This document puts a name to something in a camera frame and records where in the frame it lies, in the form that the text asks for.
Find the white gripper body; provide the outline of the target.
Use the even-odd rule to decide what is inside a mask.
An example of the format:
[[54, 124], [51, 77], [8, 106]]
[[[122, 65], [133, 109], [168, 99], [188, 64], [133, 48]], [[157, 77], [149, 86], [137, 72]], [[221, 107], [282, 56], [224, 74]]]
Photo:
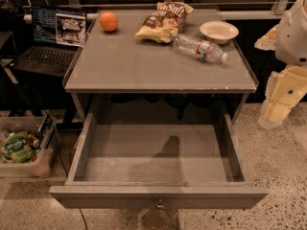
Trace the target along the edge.
[[293, 65], [307, 65], [307, 16], [305, 11], [288, 12], [276, 32], [275, 56]]

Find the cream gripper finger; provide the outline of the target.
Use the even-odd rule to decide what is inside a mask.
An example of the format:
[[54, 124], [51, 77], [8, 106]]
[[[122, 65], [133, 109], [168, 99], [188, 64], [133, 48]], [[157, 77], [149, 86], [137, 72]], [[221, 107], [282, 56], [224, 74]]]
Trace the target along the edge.
[[271, 129], [280, 126], [307, 94], [307, 67], [289, 64], [280, 73], [272, 71], [260, 109], [258, 124]]
[[276, 29], [277, 26], [272, 27], [254, 43], [254, 47], [259, 50], [274, 51]]

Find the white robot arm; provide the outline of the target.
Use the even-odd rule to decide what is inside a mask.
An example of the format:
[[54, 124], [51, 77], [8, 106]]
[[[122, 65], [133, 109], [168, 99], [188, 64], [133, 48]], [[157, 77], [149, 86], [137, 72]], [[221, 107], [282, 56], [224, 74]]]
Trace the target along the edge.
[[275, 128], [307, 94], [307, 0], [296, 0], [280, 22], [254, 44], [272, 50], [286, 67], [268, 78], [258, 124]]

